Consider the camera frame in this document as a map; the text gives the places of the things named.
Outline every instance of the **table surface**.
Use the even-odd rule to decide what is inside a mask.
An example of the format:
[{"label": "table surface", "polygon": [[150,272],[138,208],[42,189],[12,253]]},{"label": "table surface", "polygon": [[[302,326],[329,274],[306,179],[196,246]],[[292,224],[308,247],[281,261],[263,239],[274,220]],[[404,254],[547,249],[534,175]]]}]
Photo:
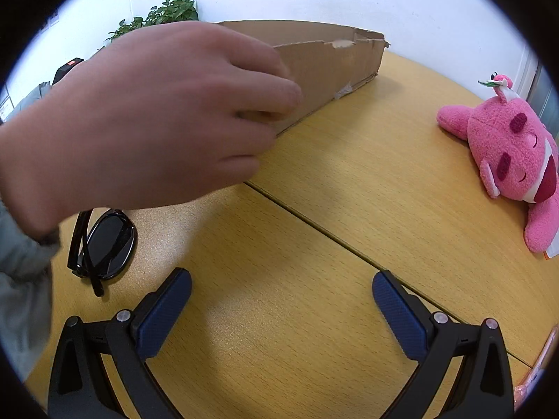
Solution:
[{"label": "table surface", "polygon": [[[175,266],[191,272],[193,293],[149,367],[185,417],[379,417],[413,372],[372,300],[377,270],[250,187],[129,216],[135,259],[102,299],[65,267],[75,219],[61,226],[52,337],[27,381],[41,403],[66,318],[133,308]],[[138,417],[104,360],[126,414]],[[519,381],[528,367],[509,360]],[[455,358],[426,417],[457,368]]]},{"label": "table surface", "polygon": [[559,256],[524,244],[527,204],[490,199],[437,110],[481,100],[386,52],[378,77],[282,135],[252,183],[469,323],[495,317],[532,363],[559,321]]}]

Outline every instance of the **plush toy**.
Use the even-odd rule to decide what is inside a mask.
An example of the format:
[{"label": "plush toy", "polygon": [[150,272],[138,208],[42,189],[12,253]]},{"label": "plush toy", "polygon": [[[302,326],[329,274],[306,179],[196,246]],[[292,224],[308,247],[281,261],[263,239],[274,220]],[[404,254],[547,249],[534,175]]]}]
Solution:
[{"label": "plush toy", "polygon": [[512,91],[510,78],[494,74],[480,83],[492,86],[497,96],[476,108],[443,107],[437,121],[468,141],[491,198],[533,203],[524,240],[532,252],[543,252],[559,228],[557,145],[530,105]]}]

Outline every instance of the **black sunglasses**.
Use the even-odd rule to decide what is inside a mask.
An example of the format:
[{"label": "black sunglasses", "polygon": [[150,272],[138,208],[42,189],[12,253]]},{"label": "black sunglasses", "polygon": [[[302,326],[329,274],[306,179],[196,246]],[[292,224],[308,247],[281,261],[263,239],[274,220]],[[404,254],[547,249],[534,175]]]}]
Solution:
[{"label": "black sunglasses", "polygon": [[110,209],[97,219],[88,234],[92,212],[90,209],[78,215],[68,253],[68,268],[80,278],[89,278],[95,296],[101,297],[104,295],[101,281],[113,279],[131,263],[138,231],[120,209]]}]

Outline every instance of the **plush toy tag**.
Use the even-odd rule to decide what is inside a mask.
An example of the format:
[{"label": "plush toy tag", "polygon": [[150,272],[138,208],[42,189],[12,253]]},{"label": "plush toy tag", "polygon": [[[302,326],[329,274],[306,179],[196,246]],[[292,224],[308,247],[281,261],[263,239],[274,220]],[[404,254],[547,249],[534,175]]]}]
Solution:
[{"label": "plush toy tag", "polygon": [[549,260],[551,257],[555,257],[559,253],[559,230],[555,233],[555,237],[551,242],[550,246],[546,249],[543,253],[543,256],[546,260]]}]

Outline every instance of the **brown cardboard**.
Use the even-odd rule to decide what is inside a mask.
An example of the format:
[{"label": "brown cardboard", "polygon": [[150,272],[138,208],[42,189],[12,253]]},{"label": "brown cardboard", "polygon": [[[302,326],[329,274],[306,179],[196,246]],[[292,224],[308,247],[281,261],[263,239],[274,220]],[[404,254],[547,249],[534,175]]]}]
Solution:
[{"label": "brown cardboard", "polygon": [[372,80],[389,44],[382,33],[300,20],[237,20],[221,25],[275,47],[303,90],[303,103],[273,123],[278,133]]}]

